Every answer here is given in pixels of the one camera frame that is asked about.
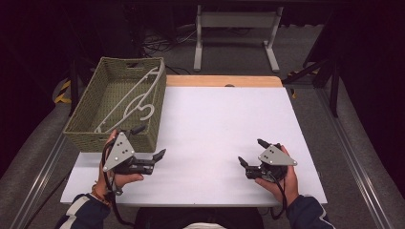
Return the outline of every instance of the wooden table edge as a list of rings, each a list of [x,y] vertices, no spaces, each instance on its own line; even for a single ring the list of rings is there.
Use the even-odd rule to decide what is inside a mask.
[[[168,74],[168,87],[235,87],[280,88],[283,84],[277,76],[258,75],[177,75]]]

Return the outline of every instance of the white tabletop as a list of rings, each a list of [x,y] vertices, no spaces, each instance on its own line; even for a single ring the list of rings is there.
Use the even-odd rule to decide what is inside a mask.
[[[282,143],[298,165],[299,192],[325,193],[285,88],[167,87],[153,175],[126,185],[118,203],[132,206],[274,206],[274,196],[245,177],[241,156],[260,165],[257,138]],[[150,154],[137,154],[150,158]],[[100,153],[81,153],[61,202],[88,193]]]

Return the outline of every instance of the woven basket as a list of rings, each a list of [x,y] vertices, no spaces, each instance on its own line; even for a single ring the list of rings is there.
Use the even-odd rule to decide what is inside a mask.
[[[105,132],[122,119],[125,108],[131,100],[146,93],[157,76],[150,75],[125,98],[103,124],[102,133],[95,133],[95,129],[149,71],[160,67],[161,61],[163,61],[162,58],[115,59],[102,57],[64,130],[66,137],[81,152],[102,152],[110,135]],[[117,126],[121,130],[130,130],[141,124],[146,125],[144,131],[129,137],[136,152],[154,153],[156,150],[165,89],[166,72],[163,69],[163,74],[156,86],[142,102],[142,105],[152,104],[155,107],[152,116],[141,121],[140,119],[148,116],[151,110],[148,108],[143,111],[136,110]]]

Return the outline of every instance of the metal stand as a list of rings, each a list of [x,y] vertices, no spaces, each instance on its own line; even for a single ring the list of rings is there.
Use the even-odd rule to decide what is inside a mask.
[[[194,71],[199,72],[202,68],[203,28],[271,28],[271,35],[268,40],[264,41],[264,44],[271,69],[274,73],[278,73],[280,68],[277,64],[272,46],[281,20],[282,12],[283,8],[278,8],[276,12],[202,11],[202,7],[198,5],[197,44],[194,56]]]

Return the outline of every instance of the sleeve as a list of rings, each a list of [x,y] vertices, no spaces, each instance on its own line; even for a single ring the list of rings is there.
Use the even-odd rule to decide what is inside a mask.
[[[61,217],[55,228],[103,228],[103,221],[110,214],[110,208],[91,194],[80,194],[65,216]]]
[[[313,197],[299,196],[287,208],[287,217],[292,229],[334,229],[334,226],[329,223],[327,212]]]

